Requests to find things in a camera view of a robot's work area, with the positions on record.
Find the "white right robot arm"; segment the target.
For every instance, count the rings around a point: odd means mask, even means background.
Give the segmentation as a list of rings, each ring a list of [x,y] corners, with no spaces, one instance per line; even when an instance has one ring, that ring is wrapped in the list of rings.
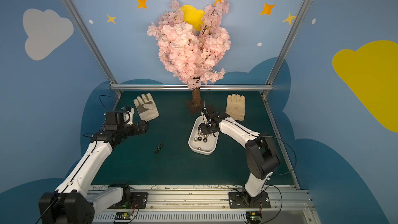
[[[266,182],[280,166],[275,142],[268,134],[252,131],[226,113],[217,113],[212,105],[202,109],[202,117],[204,123],[200,124],[200,130],[203,134],[222,133],[243,146],[250,171],[243,195],[249,200],[260,198]]]

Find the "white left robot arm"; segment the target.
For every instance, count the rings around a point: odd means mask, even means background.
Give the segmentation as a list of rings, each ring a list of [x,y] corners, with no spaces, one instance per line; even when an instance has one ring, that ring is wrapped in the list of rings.
[[[88,191],[102,164],[117,145],[130,136],[145,134],[146,121],[99,131],[72,172],[54,192],[39,199],[39,222],[43,224],[91,224],[94,218],[122,201],[130,201],[131,191],[126,184],[113,184],[103,192],[88,198]]]

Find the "white plastic storage box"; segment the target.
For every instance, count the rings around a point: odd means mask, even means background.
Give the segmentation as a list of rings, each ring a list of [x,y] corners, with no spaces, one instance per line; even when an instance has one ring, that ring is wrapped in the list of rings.
[[[193,152],[196,152],[196,153],[199,153],[202,155],[211,155],[217,147],[219,132],[216,132],[216,133],[213,133],[210,135],[202,134],[202,136],[201,136],[202,141],[201,141],[201,144],[199,144],[199,145],[196,142],[194,142],[194,140],[193,140],[194,138],[198,138],[198,133],[201,132],[201,131],[199,131],[199,125],[203,122],[204,122],[204,120],[202,117],[198,117],[195,120],[190,137],[188,139],[188,145]]]

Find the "white grey work glove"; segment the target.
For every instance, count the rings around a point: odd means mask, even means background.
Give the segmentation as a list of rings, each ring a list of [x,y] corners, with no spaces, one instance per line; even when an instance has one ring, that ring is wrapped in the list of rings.
[[[140,119],[149,122],[160,116],[158,108],[150,93],[142,94],[134,99],[134,105],[138,111]]]

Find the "beige knitted glove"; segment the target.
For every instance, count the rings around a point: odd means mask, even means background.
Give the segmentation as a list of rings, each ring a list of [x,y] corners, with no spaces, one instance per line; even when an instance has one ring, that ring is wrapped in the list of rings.
[[[245,101],[243,95],[228,95],[226,113],[236,121],[243,121],[246,114]]]

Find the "brown tree trunk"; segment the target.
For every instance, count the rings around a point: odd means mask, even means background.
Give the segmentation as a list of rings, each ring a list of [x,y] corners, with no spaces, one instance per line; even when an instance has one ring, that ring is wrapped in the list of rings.
[[[194,107],[199,107],[201,104],[200,88],[194,88],[192,90],[192,104]]]

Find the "pink blossom artificial tree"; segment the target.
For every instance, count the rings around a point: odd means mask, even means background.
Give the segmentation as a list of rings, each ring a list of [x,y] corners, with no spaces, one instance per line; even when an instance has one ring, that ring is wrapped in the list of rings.
[[[225,70],[217,71],[215,66],[231,48],[230,35],[221,26],[229,8],[228,0],[216,0],[204,10],[180,6],[173,0],[171,10],[148,27],[147,34],[156,39],[165,69],[189,89],[224,77]]]

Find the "green circuit board left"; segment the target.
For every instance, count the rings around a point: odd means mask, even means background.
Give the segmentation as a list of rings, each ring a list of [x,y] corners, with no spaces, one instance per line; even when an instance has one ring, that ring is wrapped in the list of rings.
[[[128,221],[130,222],[134,217],[133,212],[117,212],[114,221]]]

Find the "green circuit board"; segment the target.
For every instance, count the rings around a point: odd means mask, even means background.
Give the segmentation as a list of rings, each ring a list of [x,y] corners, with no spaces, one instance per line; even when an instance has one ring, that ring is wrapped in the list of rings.
[[[130,222],[134,217],[133,212],[117,212],[114,221],[128,221]]]
[[[246,212],[246,224],[260,224],[262,214],[260,212]]]

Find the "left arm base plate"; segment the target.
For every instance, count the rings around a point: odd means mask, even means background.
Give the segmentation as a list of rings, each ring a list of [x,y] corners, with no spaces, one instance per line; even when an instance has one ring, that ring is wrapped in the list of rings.
[[[147,192],[132,192],[130,197],[113,204],[109,209],[145,209],[148,203]]]

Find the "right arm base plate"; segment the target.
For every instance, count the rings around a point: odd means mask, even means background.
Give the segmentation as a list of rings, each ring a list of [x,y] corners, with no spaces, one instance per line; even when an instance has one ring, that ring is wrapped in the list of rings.
[[[251,197],[246,192],[232,190],[228,193],[230,208],[271,208],[271,202],[266,192]]]

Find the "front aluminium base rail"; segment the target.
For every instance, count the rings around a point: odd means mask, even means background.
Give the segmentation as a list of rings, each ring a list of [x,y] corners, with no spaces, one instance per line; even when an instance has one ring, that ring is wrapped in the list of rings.
[[[107,209],[95,224],[245,224],[246,212],[260,212],[261,224],[319,224],[310,193],[292,186],[267,186],[271,208],[230,208],[228,193],[237,185],[131,185],[131,192],[147,192],[145,209]],[[133,212],[133,219],[114,221],[117,212]]]

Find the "left aluminium frame post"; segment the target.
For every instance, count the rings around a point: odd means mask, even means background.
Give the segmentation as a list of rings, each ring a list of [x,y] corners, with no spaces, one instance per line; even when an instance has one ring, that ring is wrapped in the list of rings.
[[[96,44],[93,36],[91,35],[87,25],[85,24],[78,8],[76,7],[73,0],[61,0],[78,27],[80,33],[82,34],[84,40],[86,41],[89,49],[93,53],[96,61],[98,62],[100,68],[102,69],[104,75],[108,79],[110,85],[117,84],[117,81],[110,70],[105,58],[103,57],[98,45]]]

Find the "aluminium frame post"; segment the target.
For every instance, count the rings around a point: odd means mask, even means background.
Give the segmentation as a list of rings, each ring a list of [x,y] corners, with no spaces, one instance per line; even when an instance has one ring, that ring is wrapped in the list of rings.
[[[91,35],[87,25],[85,24],[78,8],[76,7],[73,0],[61,0],[78,27],[80,33],[82,34],[84,40],[86,41],[89,49],[93,53],[96,61],[98,62],[100,68],[102,69],[104,75],[108,79],[110,85],[117,84],[117,81],[110,70],[105,58],[103,57],[98,45],[96,44],[93,36]]]
[[[271,69],[271,72],[267,78],[265,85],[270,86],[271,89],[266,89],[261,92],[261,96],[264,100],[266,99],[268,92],[273,89],[273,83],[282,67],[283,62],[286,59],[286,56],[287,56],[292,44],[294,43],[296,35],[298,34],[298,32],[300,30],[300,27],[310,9],[310,7],[311,7],[312,2],[313,2],[313,0],[302,0],[302,2],[301,2],[301,5],[297,11],[297,16],[294,20],[294,23],[292,24],[292,26],[288,32],[288,35],[285,39],[282,49],[281,49],[274,65]]]

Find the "right aluminium frame post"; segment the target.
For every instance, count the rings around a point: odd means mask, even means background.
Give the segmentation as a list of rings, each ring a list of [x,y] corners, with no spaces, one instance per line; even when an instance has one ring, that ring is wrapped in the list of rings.
[[[311,7],[312,2],[313,2],[313,0],[302,0],[302,2],[301,2],[301,5],[297,11],[297,16],[294,20],[294,23],[292,24],[292,26],[288,32],[288,35],[285,39],[282,49],[281,49],[274,65],[271,69],[271,72],[267,78],[265,85],[270,86],[271,89],[266,89],[261,92],[261,96],[264,100],[266,99],[268,92],[273,89],[273,83],[282,67],[283,62],[286,59],[286,56],[287,56],[292,44],[294,43],[296,35],[298,34],[298,32],[300,30],[300,27],[310,9],[310,7]]]

